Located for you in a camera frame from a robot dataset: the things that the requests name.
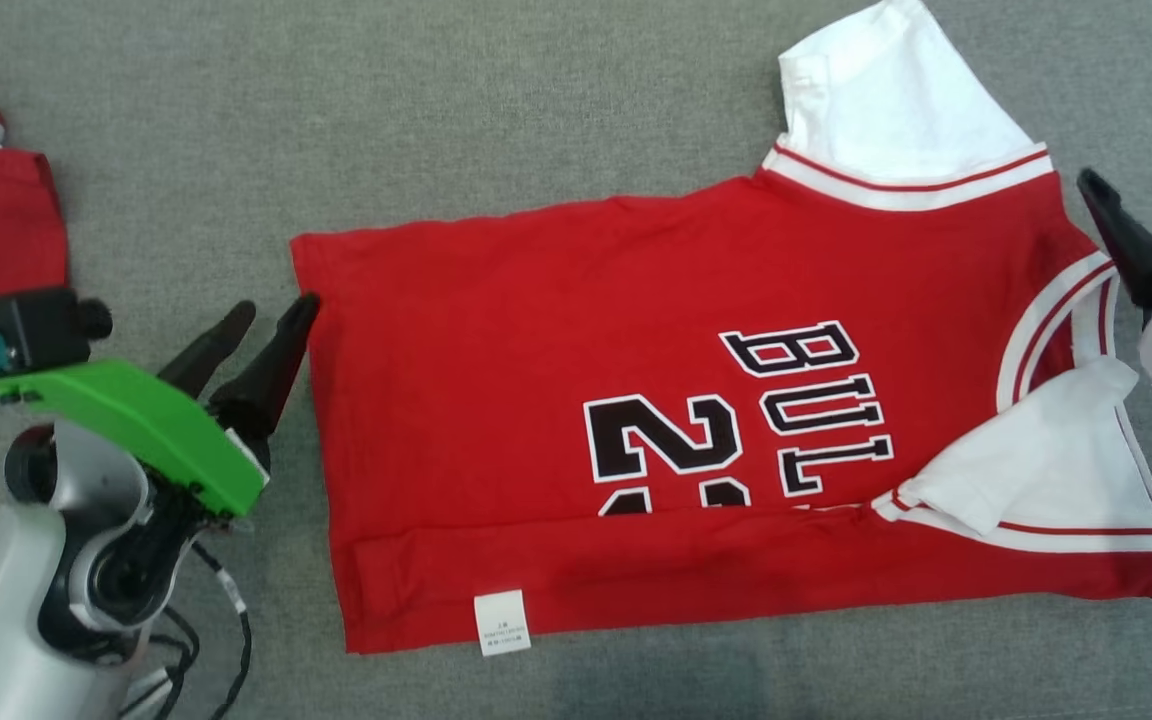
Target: white care label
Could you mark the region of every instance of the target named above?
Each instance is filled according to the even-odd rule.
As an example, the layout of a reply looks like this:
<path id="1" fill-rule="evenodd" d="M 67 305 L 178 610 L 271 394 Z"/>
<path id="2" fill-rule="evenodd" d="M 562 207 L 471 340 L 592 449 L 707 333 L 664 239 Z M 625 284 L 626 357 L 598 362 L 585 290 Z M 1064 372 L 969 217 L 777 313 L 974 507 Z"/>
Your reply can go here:
<path id="1" fill-rule="evenodd" d="M 522 591 L 477 596 L 473 599 L 473 615 L 479 623 L 483 657 L 531 647 L 526 614 L 522 611 Z"/>

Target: black knob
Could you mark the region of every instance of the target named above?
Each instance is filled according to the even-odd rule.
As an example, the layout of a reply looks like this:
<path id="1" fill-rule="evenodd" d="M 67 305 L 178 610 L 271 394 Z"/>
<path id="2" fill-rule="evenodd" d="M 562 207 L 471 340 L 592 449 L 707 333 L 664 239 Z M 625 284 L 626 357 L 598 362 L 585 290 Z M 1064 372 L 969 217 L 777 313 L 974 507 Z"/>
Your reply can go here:
<path id="1" fill-rule="evenodd" d="M 105 340 L 114 332 L 114 314 L 99 300 L 79 300 L 78 327 L 88 340 Z"/>

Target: red jersey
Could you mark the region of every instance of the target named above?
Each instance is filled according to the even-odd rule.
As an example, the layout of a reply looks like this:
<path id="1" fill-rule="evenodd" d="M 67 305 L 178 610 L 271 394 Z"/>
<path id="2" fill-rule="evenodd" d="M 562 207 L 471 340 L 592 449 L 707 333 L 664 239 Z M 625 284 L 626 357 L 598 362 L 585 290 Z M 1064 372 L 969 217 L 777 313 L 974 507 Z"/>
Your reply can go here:
<path id="1" fill-rule="evenodd" d="M 531 632 L 1152 597 L 1152 480 L 1114 401 L 1047 450 L 1052 414 L 990 425 L 1030 452 L 1015 477 L 929 465 L 1112 353 L 1112 265 L 1046 149 L 914 0 L 781 63 L 790 131 L 753 177 L 293 242 L 324 298 L 348 650 L 472 641 L 475 597 L 514 589 Z"/>

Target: green plastic bracket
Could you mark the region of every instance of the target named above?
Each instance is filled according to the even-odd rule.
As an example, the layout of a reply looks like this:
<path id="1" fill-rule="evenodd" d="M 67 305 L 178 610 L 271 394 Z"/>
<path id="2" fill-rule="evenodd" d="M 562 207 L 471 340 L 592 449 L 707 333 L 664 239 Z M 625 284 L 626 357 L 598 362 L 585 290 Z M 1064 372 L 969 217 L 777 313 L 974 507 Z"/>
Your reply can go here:
<path id="1" fill-rule="evenodd" d="M 248 515 L 265 473 L 192 397 L 123 359 L 0 378 L 20 396 L 108 439 L 179 486 L 197 483 L 207 510 Z"/>

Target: gray fabric surface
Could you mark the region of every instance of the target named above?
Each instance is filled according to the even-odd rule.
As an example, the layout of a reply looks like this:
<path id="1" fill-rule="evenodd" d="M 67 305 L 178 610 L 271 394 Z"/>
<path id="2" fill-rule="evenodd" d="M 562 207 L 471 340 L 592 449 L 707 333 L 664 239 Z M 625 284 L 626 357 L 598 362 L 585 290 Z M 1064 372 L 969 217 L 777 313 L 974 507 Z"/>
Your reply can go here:
<path id="1" fill-rule="evenodd" d="M 749 173 L 783 126 L 776 54 L 863 5 L 28 0 L 0 5 L 0 108 L 12 145 L 50 156 L 74 281 L 114 306 L 100 355 L 156 367 L 242 297 L 266 336 L 296 290 L 301 232 Z M 1152 227 L 1152 0 L 931 5 L 1059 167 L 1094 165 Z M 1137 324 L 1121 306 L 1132 361 Z M 1152 389 L 1129 406 L 1152 461 Z M 0 461 L 24 425 L 0 410 Z M 241 719 L 1152 717 L 1150 601 L 550 635 L 490 661 L 468 644 L 348 657 L 303 382 L 274 453 L 256 533 L 211 543 L 252 606 Z M 179 717 L 206 717 L 236 670 L 237 623 L 197 564 L 177 602 L 205 638 Z"/>

